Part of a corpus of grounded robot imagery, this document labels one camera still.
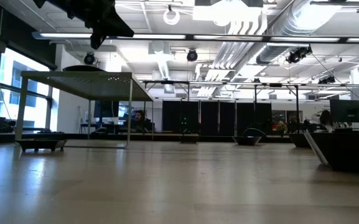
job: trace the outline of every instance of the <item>floor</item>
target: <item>floor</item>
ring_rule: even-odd
[[[0,223],[354,224],[359,174],[327,170],[292,144],[132,142],[54,153],[5,144]]]

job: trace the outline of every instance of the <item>computer monitor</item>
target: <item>computer monitor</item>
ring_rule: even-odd
[[[94,118],[115,118],[118,117],[118,101],[96,101],[95,110],[93,112]]]
[[[359,123],[359,100],[330,100],[334,122]]]

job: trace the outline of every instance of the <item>metal frame table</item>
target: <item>metal frame table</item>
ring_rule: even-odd
[[[153,97],[129,72],[22,72],[16,140],[22,139],[24,108],[29,79],[88,100],[88,139],[91,129],[91,100],[127,101],[128,114],[132,101],[153,101]],[[131,119],[128,119],[127,145],[131,138]]]

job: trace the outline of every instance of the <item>black partition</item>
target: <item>black partition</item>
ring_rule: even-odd
[[[218,135],[218,102],[201,102],[201,127],[202,136]]]
[[[235,103],[220,102],[220,136],[235,135]]]
[[[258,129],[265,132],[265,134],[272,133],[272,104],[256,104],[256,121]]]
[[[237,135],[242,136],[245,129],[254,125],[254,104],[237,103]]]
[[[184,101],[180,102],[181,110],[181,133],[187,130],[191,133],[198,133],[198,101]]]
[[[265,134],[272,133],[272,104],[256,104],[256,123],[254,123],[254,103],[237,103],[237,135],[241,136],[245,129],[253,127]]]
[[[162,130],[180,133],[180,101],[162,102]]]

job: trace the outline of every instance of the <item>ventilation duct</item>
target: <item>ventilation duct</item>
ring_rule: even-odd
[[[269,35],[310,35],[341,9],[341,6],[316,6],[310,5],[310,2],[311,0],[295,0],[267,33]],[[248,63],[255,56],[256,63],[269,64],[287,49],[288,47],[254,44],[249,52],[251,56],[246,57],[242,64]]]

